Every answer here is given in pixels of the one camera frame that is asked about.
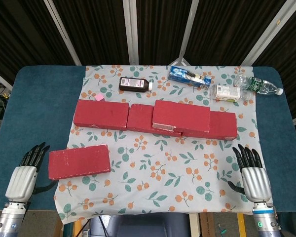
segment floral tablecloth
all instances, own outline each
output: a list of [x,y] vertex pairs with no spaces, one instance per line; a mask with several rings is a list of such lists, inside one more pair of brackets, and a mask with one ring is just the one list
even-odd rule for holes
[[[232,85],[237,74],[253,76],[252,67],[186,68],[212,76],[215,84]],[[253,204],[234,192],[227,181],[242,185],[232,146],[240,143],[261,154],[255,96],[248,102],[211,101],[207,90],[167,80],[168,72],[168,66],[87,66],[79,98],[95,100],[94,96],[102,93],[106,101],[130,105],[154,105],[156,99],[164,99],[234,112],[237,139],[176,138],[72,124],[68,149],[107,144],[111,172],[59,180],[54,199],[64,224],[98,214],[251,211]],[[153,90],[119,91],[121,76],[152,81]]]

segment table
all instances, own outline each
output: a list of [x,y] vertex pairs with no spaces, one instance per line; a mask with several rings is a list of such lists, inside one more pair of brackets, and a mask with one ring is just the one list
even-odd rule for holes
[[[253,70],[282,87],[273,68]],[[50,150],[66,148],[84,73],[84,66],[32,66],[18,73],[0,129],[0,210],[10,175],[28,149],[43,141]],[[296,211],[296,133],[286,98],[258,95],[257,120],[274,205],[280,212]],[[47,158],[37,186],[49,183]],[[34,196],[30,209],[54,210],[55,188]]]

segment blue box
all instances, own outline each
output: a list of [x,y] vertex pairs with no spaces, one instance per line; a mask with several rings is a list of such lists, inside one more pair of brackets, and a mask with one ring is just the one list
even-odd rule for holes
[[194,86],[207,90],[211,85],[212,77],[203,76],[200,74],[192,73],[188,70],[171,66],[169,80],[175,80],[177,82],[188,83]]

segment bottle cap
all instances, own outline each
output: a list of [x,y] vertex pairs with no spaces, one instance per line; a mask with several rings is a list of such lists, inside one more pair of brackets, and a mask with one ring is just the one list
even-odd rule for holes
[[149,82],[148,90],[152,91],[152,82]]
[[281,95],[281,94],[283,94],[283,91],[284,91],[284,90],[283,90],[282,88],[277,88],[275,94],[277,94],[277,95]]

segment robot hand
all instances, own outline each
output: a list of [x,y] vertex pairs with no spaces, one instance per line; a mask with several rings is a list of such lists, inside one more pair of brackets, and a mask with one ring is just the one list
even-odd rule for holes
[[32,194],[51,189],[56,182],[48,186],[35,188],[37,173],[49,146],[43,142],[27,152],[18,167],[12,173],[5,196],[9,199],[0,217],[0,237],[15,237],[29,208]]
[[239,169],[242,176],[243,188],[235,186],[228,181],[229,186],[236,192],[246,195],[251,202],[269,201],[272,197],[270,181],[266,170],[262,168],[259,154],[256,150],[243,148],[238,145],[241,154],[236,148],[232,148],[236,154]]
[[266,170],[262,167],[261,159],[256,150],[243,148],[238,145],[240,152],[233,147],[242,176],[243,188],[235,186],[228,181],[229,186],[236,192],[246,195],[247,199],[254,202],[253,216],[260,237],[280,237],[280,228],[276,222],[273,206],[268,206],[266,201],[272,197],[270,181]]

